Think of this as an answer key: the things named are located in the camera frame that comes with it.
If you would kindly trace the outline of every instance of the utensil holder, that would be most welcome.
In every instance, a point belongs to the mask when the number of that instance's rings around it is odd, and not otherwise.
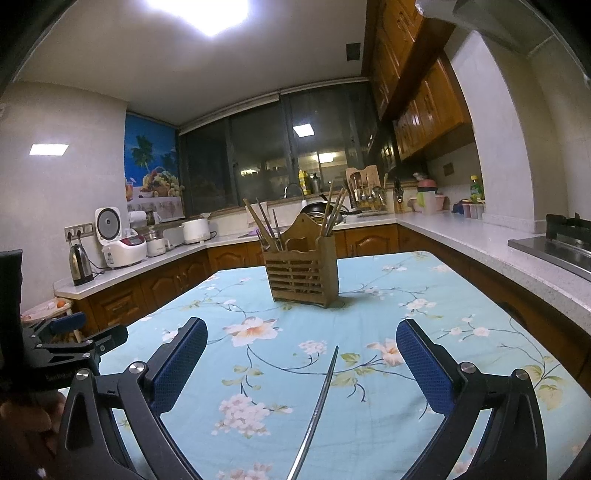
[[[334,235],[321,236],[307,252],[263,252],[273,300],[291,300],[328,307],[339,296]]]

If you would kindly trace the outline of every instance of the palm tree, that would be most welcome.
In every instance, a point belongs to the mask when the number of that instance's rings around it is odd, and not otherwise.
[[[176,154],[174,156],[172,153],[165,153],[162,155],[162,166],[170,173],[175,173],[177,171]]]
[[[145,167],[149,173],[150,164],[154,161],[154,156],[152,155],[153,143],[145,135],[138,135],[136,139],[138,146],[131,149],[131,154],[134,157],[135,164],[138,167]]]

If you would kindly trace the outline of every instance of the upper cabinet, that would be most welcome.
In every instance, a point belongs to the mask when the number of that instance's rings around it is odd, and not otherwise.
[[[402,160],[436,144],[454,150],[473,141],[470,113],[444,54],[435,60],[415,90],[394,126]],[[469,130],[467,135],[460,127]]]
[[[395,120],[429,65],[443,51],[453,25],[423,18],[413,0],[382,0],[376,22],[371,81],[378,113]]]

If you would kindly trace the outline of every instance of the table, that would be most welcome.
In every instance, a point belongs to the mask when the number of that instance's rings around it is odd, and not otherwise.
[[[396,349],[414,318],[458,362],[484,373],[526,369],[539,400],[548,479],[591,433],[591,399],[531,335],[426,252],[339,260],[331,308],[273,302],[264,267],[221,271],[129,327],[102,374],[147,361],[192,316],[208,346],[162,420],[205,480],[287,476],[339,345],[332,387],[300,478],[400,479],[443,416],[434,413]],[[123,411],[115,410],[138,472],[150,477]],[[451,478],[465,471],[484,431],[482,413]]]

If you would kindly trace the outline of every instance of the yellow bottle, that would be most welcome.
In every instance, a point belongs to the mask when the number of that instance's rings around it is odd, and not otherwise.
[[[307,177],[307,173],[300,169],[300,173],[298,174],[298,179],[300,180],[300,187],[301,189],[304,191],[304,195],[309,195],[310,191],[308,190],[308,187],[306,185],[306,177]]]

